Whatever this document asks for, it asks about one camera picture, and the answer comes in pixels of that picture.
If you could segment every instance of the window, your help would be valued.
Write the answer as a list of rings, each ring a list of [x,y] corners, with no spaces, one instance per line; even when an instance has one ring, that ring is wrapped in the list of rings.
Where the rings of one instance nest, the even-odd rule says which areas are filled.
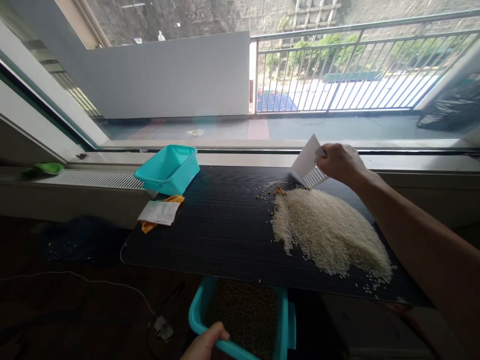
[[[442,91],[480,81],[476,1],[346,4],[1,0],[23,52],[3,26],[0,57],[98,149],[300,149],[313,133],[476,148],[474,116],[421,121]]]

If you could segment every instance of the yellow cloth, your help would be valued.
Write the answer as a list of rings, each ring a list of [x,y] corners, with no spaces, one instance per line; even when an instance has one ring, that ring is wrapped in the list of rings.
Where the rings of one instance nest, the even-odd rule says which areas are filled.
[[[183,203],[185,198],[182,195],[173,195],[170,196],[169,198],[166,198],[164,200],[160,200],[162,202],[166,203]],[[144,234],[148,233],[150,230],[154,229],[158,224],[154,222],[149,222],[149,221],[140,221],[141,222],[141,230],[143,231]]]

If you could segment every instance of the teal plastic basket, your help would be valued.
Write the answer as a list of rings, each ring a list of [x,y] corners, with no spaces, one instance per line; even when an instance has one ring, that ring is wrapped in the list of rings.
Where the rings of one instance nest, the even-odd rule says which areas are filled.
[[[165,195],[182,195],[200,171],[197,149],[191,146],[168,145],[135,173],[145,189]]]
[[[205,276],[196,291],[195,297],[188,312],[188,322],[191,329],[198,335],[203,334],[207,327],[203,324],[203,317],[212,300],[218,279]],[[276,298],[276,331],[275,349],[273,360],[286,360],[287,349],[295,349],[297,346],[297,321],[295,318],[295,305],[288,302],[287,289],[284,287],[269,286],[275,291]],[[233,341],[218,340],[215,346],[237,360],[259,360],[251,352],[240,347]]]

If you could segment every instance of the white plastic scraper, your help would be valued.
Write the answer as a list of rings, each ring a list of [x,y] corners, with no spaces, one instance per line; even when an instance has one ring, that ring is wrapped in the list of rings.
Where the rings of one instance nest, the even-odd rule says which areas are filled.
[[[291,166],[309,189],[329,178],[317,166],[317,158],[320,156],[325,156],[325,153],[313,134]]]

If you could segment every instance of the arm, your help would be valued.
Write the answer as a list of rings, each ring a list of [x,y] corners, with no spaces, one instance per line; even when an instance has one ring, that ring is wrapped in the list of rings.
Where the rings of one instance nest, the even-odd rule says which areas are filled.
[[[325,144],[318,167],[363,201],[402,265],[458,339],[480,357],[480,251],[365,168],[348,145]]]

